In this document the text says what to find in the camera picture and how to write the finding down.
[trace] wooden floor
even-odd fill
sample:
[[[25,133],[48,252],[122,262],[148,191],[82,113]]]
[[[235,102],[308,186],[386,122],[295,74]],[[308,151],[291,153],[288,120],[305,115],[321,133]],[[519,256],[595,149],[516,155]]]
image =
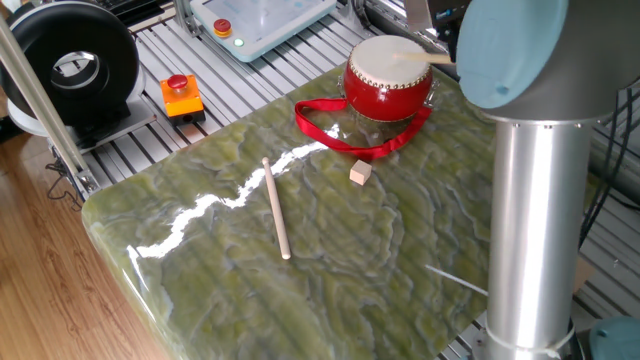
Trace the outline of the wooden floor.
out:
[[[0,144],[0,359],[165,359],[68,200],[46,141]],[[71,190],[66,182],[60,190]]]

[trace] white rope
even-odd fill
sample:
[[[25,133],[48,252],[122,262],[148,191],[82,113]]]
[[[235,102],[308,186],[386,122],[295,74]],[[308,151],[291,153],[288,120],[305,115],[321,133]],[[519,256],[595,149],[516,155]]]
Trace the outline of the white rope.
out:
[[[477,286],[473,285],[473,284],[472,284],[472,283],[470,283],[470,282],[464,281],[464,280],[462,280],[462,279],[460,279],[460,278],[457,278],[457,277],[455,277],[455,276],[453,276],[453,275],[451,275],[451,274],[447,274],[446,272],[444,272],[444,271],[442,271],[442,270],[440,270],[440,269],[436,269],[436,268],[434,268],[433,266],[425,265],[425,267],[426,267],[427,269],[429,269],[429,270],[431,270],[431,271],[435,272],[436,274],[440,274],[440,275],[442,275],[442,276],[444,276],[444,277],[446,277],[446,278],[448,278],[448,279],[451,279],[451,280],[453,280],[453,281],[457,282],[457,283],[458,283],[458,284],[460,284],[460,285],[464,285],[464,286],[468,287],[468,288],[469,288],[469,289],[471,289],[471,290],[474,290],[474,291],[479,292],[480,294],[482,294],[482,295],[484,295],[484,296],[489,296],[489,292],[488,292],[487,290],[481,289],[481,288],[479,288],[479,287],[477,287]]]

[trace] red ribbon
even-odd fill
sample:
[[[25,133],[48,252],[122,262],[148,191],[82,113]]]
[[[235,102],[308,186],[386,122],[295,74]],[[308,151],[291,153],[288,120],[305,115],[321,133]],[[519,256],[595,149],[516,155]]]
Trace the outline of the red ribbon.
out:
[[[382,145],[373,146],[370,148],[361,148],[351,146],[341,140],[334,139],[331,136],[327,135],[324,131],[320,130],[320,128],[318,128],[314,123],[312,123],[311,121],[309,121],[309,119],[302,115],[302,109],[306,107],[315,110],[337,111],[347,107],[346,99],[315,99],[300,101],[295,106],[296,123],[298,124],[300,130],[308,137],[321,142],[332,150],[352,153],[364,161],[375,160],[403,147],[418,133],[418,131],[420,131],[420,128],[422,128],[424,122],[427,120],[429,115],[431,115],[430,108],[422,107],[413,117],[413,120],[411,120],[409,126],[407,126],[405,131],[403,131],[400,135],[385,142]]]

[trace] red button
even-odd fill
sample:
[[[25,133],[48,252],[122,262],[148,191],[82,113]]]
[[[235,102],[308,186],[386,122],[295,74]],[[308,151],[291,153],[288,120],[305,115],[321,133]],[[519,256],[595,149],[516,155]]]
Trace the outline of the red button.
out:
[[[221,33],[225,33],[231,29],[231,23],[227,19],[218,19],[213,23],[213,28]]]
[[[167,85],[174,90],[183,89],[187,86],[187,77],[181,74],[173,75],[167,80]]]

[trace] green marble slab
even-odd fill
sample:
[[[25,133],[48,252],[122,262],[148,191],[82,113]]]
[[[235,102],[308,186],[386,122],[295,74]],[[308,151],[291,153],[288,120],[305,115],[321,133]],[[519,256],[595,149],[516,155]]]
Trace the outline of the green marble slab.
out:
[[[177,359],[432,360],[486,299],[494,125],[436,73],[436,110],[372,163],[326,149],[293,104],[335,97],[337,68],[93,195],[85,227],[149,329]],[[309,117],[352,145],[381,129],[349,110]],[[280,257],[261,159],[293,258]]]

